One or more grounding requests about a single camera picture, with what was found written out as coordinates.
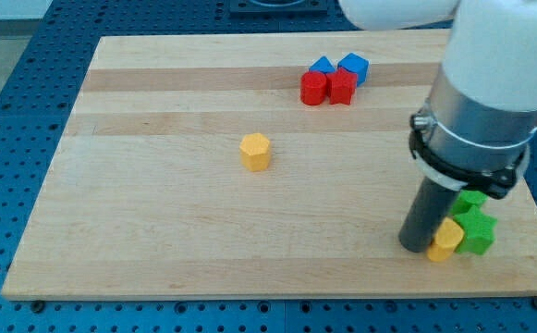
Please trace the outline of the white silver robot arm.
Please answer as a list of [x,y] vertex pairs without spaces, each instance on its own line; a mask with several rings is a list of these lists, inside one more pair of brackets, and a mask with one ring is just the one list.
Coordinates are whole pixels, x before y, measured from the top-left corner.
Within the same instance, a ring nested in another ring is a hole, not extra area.
[[505,197],[537,131],[537,1],[343,1],[366,31],[451,20],[432,88],[410,119],[409,149],[442,191]]

